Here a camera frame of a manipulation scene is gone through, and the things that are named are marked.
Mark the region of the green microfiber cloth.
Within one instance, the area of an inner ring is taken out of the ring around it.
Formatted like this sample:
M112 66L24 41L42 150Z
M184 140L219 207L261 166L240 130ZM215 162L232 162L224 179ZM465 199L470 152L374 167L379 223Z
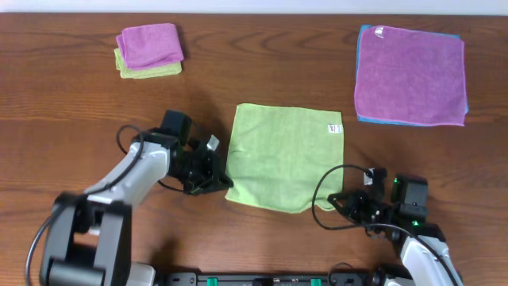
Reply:
M301 107L237 106L226 173L230 202L297 214L320 207L343 186L341 113Z

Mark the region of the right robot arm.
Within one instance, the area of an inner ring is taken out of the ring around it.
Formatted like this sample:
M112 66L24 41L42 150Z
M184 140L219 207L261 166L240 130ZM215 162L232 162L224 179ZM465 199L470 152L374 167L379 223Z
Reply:
M464 282L455 269L441 228L427 221L428 181L420 176L398 174L391 201L383 201L387 171L372 168L364 174L367 189L335 193L327 200L366 235L382 235L401 263L374 270L366 285L453 285Z

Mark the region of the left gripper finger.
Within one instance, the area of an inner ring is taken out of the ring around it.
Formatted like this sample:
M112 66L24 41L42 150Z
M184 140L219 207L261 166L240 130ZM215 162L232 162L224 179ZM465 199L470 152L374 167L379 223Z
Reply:
M213 181L203 181L200 184L194 184L191 181L187 181L183 184L183 192L186 195L205 195L211 192L223 191L225 189L225 184Z
M226 175L218 153L212 154L212 181L215 189L229 189L233 187L233 181Z

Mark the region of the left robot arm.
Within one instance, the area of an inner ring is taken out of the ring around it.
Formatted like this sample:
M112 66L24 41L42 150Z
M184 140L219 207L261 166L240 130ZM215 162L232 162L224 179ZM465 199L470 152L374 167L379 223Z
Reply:
M169 110L160 126L137 131L125 157L81 195L64 192L36 237L45 237L42 285L154 285L156 270L131 258L132 217L153 186L177 179L185 195L233 186L218 153L220 141L190 136L192 119Z

